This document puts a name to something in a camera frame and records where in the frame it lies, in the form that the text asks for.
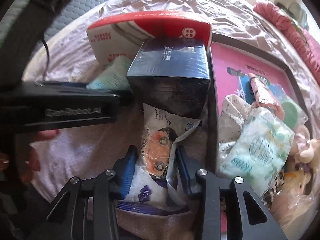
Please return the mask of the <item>left hand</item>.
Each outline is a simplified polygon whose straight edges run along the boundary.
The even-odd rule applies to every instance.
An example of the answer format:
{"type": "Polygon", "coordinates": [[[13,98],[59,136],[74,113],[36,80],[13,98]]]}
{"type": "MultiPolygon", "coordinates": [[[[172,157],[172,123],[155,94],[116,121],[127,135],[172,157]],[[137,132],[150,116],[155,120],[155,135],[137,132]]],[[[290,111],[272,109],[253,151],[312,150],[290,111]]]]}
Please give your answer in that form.
{"type": "MultiPolygon", "coordinates": [[[[47,131],[18,134],[15,136],[15,153],[17,161],[21,164],[18,168],[19,178],[23,184],[29,184],[35,172],[40,172],[41,163],[37,150],[31,146],[33,142],[47,141],[55,139],[60,134],[59,129],[47,131]]],[[[1,184],[6,181],[4,172],[9,168],[10,155],[7,146],[11,146],[9,141],[10,133],[1,129],[1,184]]]]}

